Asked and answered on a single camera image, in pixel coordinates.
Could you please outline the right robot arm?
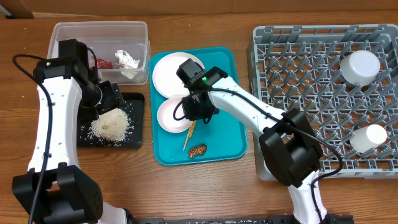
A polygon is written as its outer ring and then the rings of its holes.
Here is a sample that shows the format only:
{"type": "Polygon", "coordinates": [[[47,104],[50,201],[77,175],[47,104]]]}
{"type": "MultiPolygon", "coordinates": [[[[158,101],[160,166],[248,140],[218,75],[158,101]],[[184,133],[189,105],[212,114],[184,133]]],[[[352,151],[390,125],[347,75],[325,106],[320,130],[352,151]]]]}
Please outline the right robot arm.
{"type": "Polygon", "coordinates": [[[222,69],[205,70],[191,59],[179,66],[177,76],[189,90],[177,105],[183,109],[184,119],[207,124],[219,111],[238,119],[258,137],[262,164],[287,186],[295,220],[325,222],[327,210],[317,185],[321,141],[300,110],[269,106],[243,90],[222,69]]]}

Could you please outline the pink bowl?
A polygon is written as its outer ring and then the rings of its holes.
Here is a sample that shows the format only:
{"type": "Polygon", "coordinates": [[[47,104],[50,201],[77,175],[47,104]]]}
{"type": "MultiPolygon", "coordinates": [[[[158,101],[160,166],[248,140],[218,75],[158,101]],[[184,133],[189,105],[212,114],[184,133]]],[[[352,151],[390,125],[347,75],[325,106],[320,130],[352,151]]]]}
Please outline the pink bowl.
{"type": "Polygon", "coordinates": [[[170,98],[165,100],[159,107],[157,112],[157,120],[159,125],[170,133],[182,133],[186,131],[193,123],[186,118],[177,121],[173,114],[181,98],[170,98]]]}

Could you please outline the brown food scrap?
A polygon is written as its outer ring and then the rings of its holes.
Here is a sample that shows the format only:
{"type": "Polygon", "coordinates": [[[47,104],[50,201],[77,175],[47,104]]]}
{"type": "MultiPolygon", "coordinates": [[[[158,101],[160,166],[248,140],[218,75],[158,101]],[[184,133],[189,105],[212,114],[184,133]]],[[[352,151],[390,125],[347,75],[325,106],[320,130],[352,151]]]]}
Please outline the brown food scrap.
{"type": "Polygon", "coordinates": [[[201,144],[195,147],[192,147],[188,151],[188,157],[194,158],[195,156],[203,156],[207,150],[207,146],[205,144],[201,144]]]}

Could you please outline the grey-white bowl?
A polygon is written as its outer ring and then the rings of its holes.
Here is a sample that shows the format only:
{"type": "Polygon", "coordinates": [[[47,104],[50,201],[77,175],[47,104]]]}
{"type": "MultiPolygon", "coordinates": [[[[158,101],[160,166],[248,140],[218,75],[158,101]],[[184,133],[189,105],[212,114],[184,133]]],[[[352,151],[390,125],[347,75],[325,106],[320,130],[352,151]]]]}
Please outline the grey-white bowl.
{"type": "Polygon", "coordinates": [[[380,68],[379,59],[366,50],[353,52],[340,63],[342,77],[352,85],[366,86],[372,83],[380,68]]]}

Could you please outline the wooden chopstick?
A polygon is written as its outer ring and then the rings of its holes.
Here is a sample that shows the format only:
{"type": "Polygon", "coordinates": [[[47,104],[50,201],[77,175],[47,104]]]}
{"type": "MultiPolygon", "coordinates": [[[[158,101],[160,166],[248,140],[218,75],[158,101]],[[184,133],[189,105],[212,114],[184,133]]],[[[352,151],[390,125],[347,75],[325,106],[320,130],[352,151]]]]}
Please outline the wooden chopstick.
{"type": "Polygon", "coordinates": [[[192,125],[190,126],[190,129],[188,131],[188,138],[191,138],[193,135],[193,131],[195,129],[195,125],[196,125],[197,121],[193,121],[192,125]]]}
{"type": "Polygon", "coordinates": [[[184,143],[184,146],[183,146],[183,150],[186,149],[188,140],[189,140],[189,139],[192,137],[192,135],[193,135],[193,131],[194,131],[194,129],[195,129],[195,125],[196,125],[196,121],[193,121],[192,125],[189,127],[188,134],[187,134],[187,136],[186,136],[186,140],[185,140],[185,143],[184,143]]]}

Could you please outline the large white plate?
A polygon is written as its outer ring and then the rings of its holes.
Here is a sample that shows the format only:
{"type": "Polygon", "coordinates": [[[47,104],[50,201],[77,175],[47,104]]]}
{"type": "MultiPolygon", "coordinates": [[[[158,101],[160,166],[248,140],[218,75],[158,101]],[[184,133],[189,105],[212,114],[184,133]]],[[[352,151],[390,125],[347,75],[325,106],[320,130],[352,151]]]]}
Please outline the large white plate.
{"type": "Polygon", "coordinates": [[[204,64],[194,55],[185,52],[175,52],[162,57],[152,72],[152,82],[155,89],[166,98],[181,98],[189,95],[183,81],[177,76],[179,66],[186,60],[192,59],[202,68],[204,64]]]}

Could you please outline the white napkin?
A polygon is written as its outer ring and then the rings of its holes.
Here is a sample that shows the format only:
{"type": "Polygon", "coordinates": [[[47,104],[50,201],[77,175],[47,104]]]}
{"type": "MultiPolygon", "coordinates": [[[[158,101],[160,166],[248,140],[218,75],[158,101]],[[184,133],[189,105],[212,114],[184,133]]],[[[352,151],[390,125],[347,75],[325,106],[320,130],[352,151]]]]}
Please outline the white napkin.
{"type": "Polygon", "coordinates": [[[119,60],[119,64],[125,68],[121,73],[128,79],[133,79],[137,72],[130,71],[130,69],[138,68],[140,60],[133,59],[126,51],[117,50],[115,57],[119,60]]]}

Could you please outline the red snack wrapper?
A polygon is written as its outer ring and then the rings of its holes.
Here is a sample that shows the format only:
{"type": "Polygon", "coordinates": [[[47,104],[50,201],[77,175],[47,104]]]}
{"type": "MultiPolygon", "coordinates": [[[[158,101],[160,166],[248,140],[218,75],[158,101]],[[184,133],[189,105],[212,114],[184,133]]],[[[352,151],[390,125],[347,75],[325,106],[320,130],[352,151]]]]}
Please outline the red snack wrapper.
{"type": "Polygon", "coordinates": [[[99,69],[113,69],[114,65],[112,62],[102,60],[100,58],[96,59],[96,64],[99,69]]]}

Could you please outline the white cup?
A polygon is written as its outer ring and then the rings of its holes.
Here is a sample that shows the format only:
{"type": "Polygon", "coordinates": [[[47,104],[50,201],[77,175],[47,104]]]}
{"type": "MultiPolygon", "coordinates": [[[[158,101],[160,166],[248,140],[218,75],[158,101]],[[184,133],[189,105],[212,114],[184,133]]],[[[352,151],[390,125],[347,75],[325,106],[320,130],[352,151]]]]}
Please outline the white cup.
{"type": "Polygon", "coordinates": [[[372,124],[354,131],[349,140],[352,148],[359,153],[377,148],[387,139],[387,131],[378,124],[372,124]]]}

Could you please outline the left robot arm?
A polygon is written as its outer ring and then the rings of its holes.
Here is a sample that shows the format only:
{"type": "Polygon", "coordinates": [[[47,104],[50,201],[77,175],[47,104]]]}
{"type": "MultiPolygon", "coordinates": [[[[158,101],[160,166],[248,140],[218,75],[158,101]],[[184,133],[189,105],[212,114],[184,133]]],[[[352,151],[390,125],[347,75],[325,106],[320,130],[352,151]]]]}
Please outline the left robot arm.
{"type": "Polygon", "coordinates": [[[102,82],[93,51],[76,39],[58,45],[58,57],[37,58],[29,77],[37,84],[39,122],[27,173],[15,176],[12,192],[30,223],[133,223],[125,208],[103,200],[99,185],[79,166],[80,123],[124,104],[115,83],[102,82]]]}

